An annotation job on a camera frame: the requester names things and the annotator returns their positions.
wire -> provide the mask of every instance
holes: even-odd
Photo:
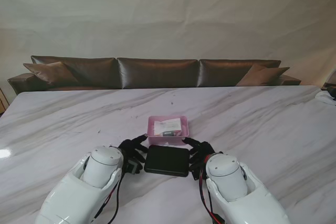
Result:
[[[117,185],[118,185],[118,183],[116,183],[116,185],[114,186],[114,188],[112,189],[112,191],[110,192],[110,194],[107,196],[107,198],[106,198],[104,204],[100,207],[100,209],[99,209],[98,212],[96,213],[96,215],[95,215],[95,217],[94,217],[95,219],[98,218],[98,216],[99,216],[99,215],[101,214],[101,212],[103,211],[104,207],[105,207],[105,206],[107,205],[107,203],[110,201],[111,196],[112,196],[114,190],[116,189]]]
[[[205,199],[204,199],[204,195],[203,195],[203,169],[200,170],[200,181],[199,181],[199,194],[201,195],[201,200],[203,203],[203,206],[205,207],[206,211],[208,212],[208,214],[210,215],[210,217],[217,223],[217,224],[222,224],[219,220],[217,220],[217,218],[214,216],[214,214],[212,212],[209,211],[208,207],[205,204]]]
[[[208,190],[208,195],[209,195],[209,202],[210,202],[210,211],[212,213],[214,213],[214,210],[212,209],[212,200],[211,200],[211,194],[210,194],[209,190]]]
[[[121,182],[122,182],[122,179],[124,178],[125,176],[125,172],[123,172],[121,174],[121,178],[120,178],[120,181],[119,181],[119,184],[118,184],[118,188],[117,188],[117,206],[116,206],[116,211],[114,212],[114,215],[112,217],[112,219],[108,222],[108,224],[111,224],[114,219],[116,218],[117,216],[117,213],[118,213],[118,210],[119,210],[119,189],[120,189],[120,185],[121,185]]]

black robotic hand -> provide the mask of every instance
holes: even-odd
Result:
[[[204,167],[204,160],[206,156],[215,153],[215,151],[208,142],[199,142],[190,137],[186,137],[182,141],[185,144],[193,147],[189,151],[190,155],[193,155],[189,160],[189,163],[191,164],[191,166],[189,167],[189,171],[193,174],[194,180],[198,180],[199,172]]]
[[[143,169],[141,163],[144,163],[145,159],[137,150],[144,153],[148,152],[148,148],[141,145],[146,139],[147,134],[144,134],[132,140],[126,139],[119,145],[118,148],[125,158],[123,168],[125,173],[138,174]]]

sofa backrest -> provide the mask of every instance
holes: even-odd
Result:
[[[118,58],[123,89],[189,88],[197,84],[197,60]]]
[[[83,86],[112,89],[235,86],[253,64],[279,67],[280,60],[159,60],[32,56],[33,63],[61,61]]]
[[[83,86],[120,89],[120,75],[116,58],[68,58],[55,56],[31,56],[33,63],[64,63]]]
[[[253,64],[277,68],[281,60],[200,60],[198,87],[235,86]]]

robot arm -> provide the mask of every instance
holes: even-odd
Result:
[[[144,158],[135,149],[147,152],[141,145],[146,138],[142,135],[123,141],[119,148],[99,146],[87,153],[49,193],[35,224],[95,222],[124,174],[142,169]]]
[[[186,138],[185,143],[194,148],[190,170],[199,173],[199,188],[205,205],[202,182],[206,180],[210,192],[223,213],[218,215],[207,211],[216,224],[290,224],[288,216],[276,198],[256,177],[246,164],[223,153],[215,153],[211,148],[205,151],[206,142],[200,143]]]

small box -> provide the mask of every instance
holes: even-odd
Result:
[[[169,119],[181,119],[181,130],[182,133],[180,136],[155,136],[154,135],[154,121],[165,121]],[[165,116],[165,115],[153,115],[148,118],[148,128],[147,128],[147,135],[148,135],[148,141],[150,145],[185,145],[185,143],[182,142],[183,137],[189,136],[189,128],[188,128],[188,120],[187,117],[183,115],[171,115],[171,116]]]

